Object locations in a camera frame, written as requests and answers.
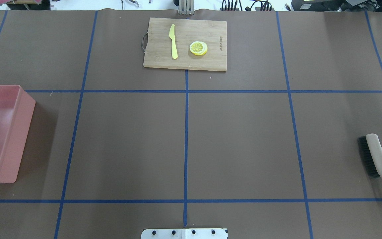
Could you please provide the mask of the black power strip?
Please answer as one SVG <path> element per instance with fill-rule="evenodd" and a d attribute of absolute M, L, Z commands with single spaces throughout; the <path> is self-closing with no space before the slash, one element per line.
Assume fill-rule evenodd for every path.
<path fill-rule="evenodd" d="M 220 11 L 256 11 L 256 12 L 273 12 L 274 8 L 268 0 L 250 0 L 248 6 L 244 6 L 242 0 L 222 0 Z"/>

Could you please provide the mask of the pink plastic bin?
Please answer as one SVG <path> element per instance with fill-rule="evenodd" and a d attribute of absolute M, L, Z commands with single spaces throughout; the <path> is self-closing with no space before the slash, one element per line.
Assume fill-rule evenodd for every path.
<path fill-rule="evenodd" d="M 0 85 L 0 183 L 17 180 L 36 101 L 19 85 Z"/>

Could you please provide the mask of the wooden cutting board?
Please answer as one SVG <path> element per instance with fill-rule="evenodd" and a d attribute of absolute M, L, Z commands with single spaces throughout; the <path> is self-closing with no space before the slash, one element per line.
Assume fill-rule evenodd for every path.
<path fill-rule="evenodd" d="M 175 24 L 178 58 L 171 57 L 169 29 Z M 219 20 L 191 20 L 150 18 L 144 48 L 143 65 L 147 68 L 227 71 L 227 22 Z M 205 55 L 194 55 L 189 46 L 192 42 L 205 42 Z"/>

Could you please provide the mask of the yellow plastic knife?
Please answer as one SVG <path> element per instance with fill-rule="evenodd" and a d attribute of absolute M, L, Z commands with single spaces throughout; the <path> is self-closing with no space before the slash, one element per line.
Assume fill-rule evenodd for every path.
<path fill-rule="evenodd" d="M 172 59 L 177 59 L 178 52 L 176 48 L 176 39 L 175 39 L 175 24 L 172 24 L 169 29 L 169 38 L 171 39 L 171 57 Z"/>

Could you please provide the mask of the pink cloth on stand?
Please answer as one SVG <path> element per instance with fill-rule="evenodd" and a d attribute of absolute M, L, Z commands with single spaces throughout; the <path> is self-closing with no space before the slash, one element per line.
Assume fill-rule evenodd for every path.
<path fill-rule="evenodd" d="M 50 0 L 0 0 L 0 6 L 7 5 L 10 10 L 50 11 Z"/>

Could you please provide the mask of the white pillar with base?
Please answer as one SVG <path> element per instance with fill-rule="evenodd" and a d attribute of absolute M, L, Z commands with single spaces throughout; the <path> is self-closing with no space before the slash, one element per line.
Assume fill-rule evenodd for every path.
<path fill-rule="evenodd" d="M 228 231 L 223 228 L 145 229 L 141 239 L 228 239 Z"/>

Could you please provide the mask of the beige hand brush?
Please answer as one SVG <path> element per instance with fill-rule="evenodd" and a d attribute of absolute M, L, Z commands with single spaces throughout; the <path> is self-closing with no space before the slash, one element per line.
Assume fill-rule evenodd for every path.
<path fill-rule="evenodd" d="M 382 146 L 378 136 L 370 133 L 358 137 L 357 142 L 367 175 L 382 180 Z"/>

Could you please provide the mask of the aluminium frame post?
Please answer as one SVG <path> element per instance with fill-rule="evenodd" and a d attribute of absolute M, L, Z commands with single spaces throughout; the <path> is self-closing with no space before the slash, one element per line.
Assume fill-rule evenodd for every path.
<path fill-rule="evenodd" d="M 179 15 L 194 15 L 194 0 L 178 0 Z"/>

